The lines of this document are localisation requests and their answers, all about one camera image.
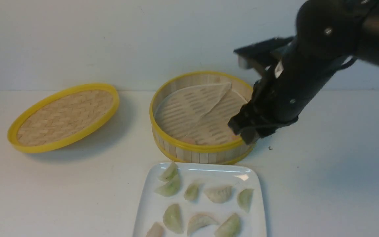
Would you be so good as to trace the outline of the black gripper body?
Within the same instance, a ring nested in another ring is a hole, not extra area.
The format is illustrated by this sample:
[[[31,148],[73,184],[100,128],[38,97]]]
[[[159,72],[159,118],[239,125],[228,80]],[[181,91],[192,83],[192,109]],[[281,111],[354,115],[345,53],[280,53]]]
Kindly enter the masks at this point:
[[[275,132],[283,127],[296,123],[299,117],[292,120],[281,122],[273,117],[266,116],[251,102],[243,105],[239,112],[230,118],[228,127],[234,135],[240,136],[244,144],[252,145],[259,139],[275,134]]]

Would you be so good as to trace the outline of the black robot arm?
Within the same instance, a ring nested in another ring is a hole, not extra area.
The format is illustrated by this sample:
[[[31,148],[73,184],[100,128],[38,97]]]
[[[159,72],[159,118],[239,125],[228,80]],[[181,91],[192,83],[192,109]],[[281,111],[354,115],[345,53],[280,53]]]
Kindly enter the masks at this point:
[[[298,121],[331,77],[357,60],[379,66],[379,0],[308,0],[296,16],[296,35],[234,50],[241,68],[261,76],[251,99],[228,122],[254,144]]]

